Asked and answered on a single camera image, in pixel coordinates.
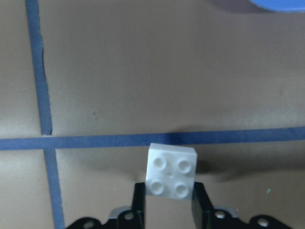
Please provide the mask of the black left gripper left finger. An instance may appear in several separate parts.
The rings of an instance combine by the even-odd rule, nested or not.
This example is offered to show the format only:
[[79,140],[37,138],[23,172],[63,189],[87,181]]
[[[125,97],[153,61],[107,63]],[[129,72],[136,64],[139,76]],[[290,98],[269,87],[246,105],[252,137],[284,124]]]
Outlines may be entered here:
[[145,228],[145,183],[136,183],[132,198],[132,212],[138,229]]

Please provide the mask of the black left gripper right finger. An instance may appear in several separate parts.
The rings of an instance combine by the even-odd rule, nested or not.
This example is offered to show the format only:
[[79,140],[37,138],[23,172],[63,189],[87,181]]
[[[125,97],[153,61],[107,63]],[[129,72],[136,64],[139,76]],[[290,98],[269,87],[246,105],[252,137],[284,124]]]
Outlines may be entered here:
[[197,229],[211,228],[211,212],[213,209],[203,183],[195,182],[192,196],[192,215]]

